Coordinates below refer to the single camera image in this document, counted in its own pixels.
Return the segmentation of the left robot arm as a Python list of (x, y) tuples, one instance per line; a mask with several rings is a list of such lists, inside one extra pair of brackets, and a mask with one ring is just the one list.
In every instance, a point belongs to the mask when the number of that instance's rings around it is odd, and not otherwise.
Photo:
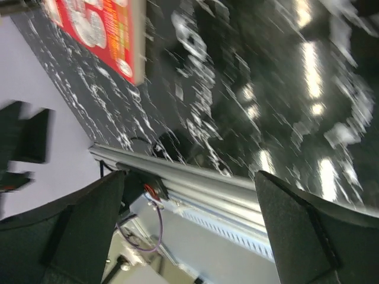
[(1, 205), (6, 193), (13, 193), (31, 183), (31, 172), (13, 173), (10, 161), (43, 164), (47, 162), (49, 124), (53, 110), (43, 108), (30, 118), (21, 118), (26, 105), (11, 101), (1, 107)]

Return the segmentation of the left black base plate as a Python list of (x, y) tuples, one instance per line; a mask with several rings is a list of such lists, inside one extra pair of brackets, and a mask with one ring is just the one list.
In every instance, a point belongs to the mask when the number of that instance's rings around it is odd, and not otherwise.
[(128, 170), (128, 173), (133, 173), (142, 185), (143, 192), (148, 193), (154, 201), (160, 202), (170, 199), (168, 190), (160, 176), (122, 162), (117, 162), (116, 167), (120, 170)]

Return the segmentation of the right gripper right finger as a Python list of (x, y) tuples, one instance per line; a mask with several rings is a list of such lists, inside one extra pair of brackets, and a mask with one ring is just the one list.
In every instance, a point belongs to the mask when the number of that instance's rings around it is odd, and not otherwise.
[(255, 189), (281, 283), (378, 283), (378, 211), (338, 205), (264, 171)]

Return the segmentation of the red puzzle book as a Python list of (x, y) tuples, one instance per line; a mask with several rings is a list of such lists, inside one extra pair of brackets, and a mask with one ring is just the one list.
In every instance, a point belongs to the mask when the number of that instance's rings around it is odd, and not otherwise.
[(146, 1), (43, 1), (50, 19), (134, 86), (144, 82)]

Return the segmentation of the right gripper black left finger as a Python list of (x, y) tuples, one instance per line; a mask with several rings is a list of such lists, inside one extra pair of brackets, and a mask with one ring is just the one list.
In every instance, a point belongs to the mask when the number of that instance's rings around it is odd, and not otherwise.
[(1, 283), (100, 283), (123, 190), (115, 171), (1, 220)]

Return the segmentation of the aluminium mounting rail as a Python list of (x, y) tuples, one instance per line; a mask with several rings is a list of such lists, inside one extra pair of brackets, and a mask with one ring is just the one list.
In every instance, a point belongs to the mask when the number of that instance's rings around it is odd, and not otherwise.
[(323, 153), (294, 154), (278, 149), (258, 149), (252, 161), (236, 163), (245, 167), (247, 177), (229, 169), (211, 170), (157, 156), (146, 156), (96, 144), (89, 149), (97, 161), (112, 169), (134, 169), (161, 179), (167, 198), (233, 224), (238, 230), (267, 234), (254, 184), (258, 171), (268, 172), (299, 189), (349, 209), (378, 216), (378, 206), (362, 201), (362, 181), (352, 158)]

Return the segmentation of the black marble pattern mat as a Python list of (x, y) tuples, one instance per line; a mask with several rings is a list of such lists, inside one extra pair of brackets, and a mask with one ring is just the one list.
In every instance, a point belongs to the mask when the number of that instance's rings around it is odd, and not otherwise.
[(43, 8), (12, 21), (90, 139), (378, 208), (377, 1), (148, 1), (133, 86)]

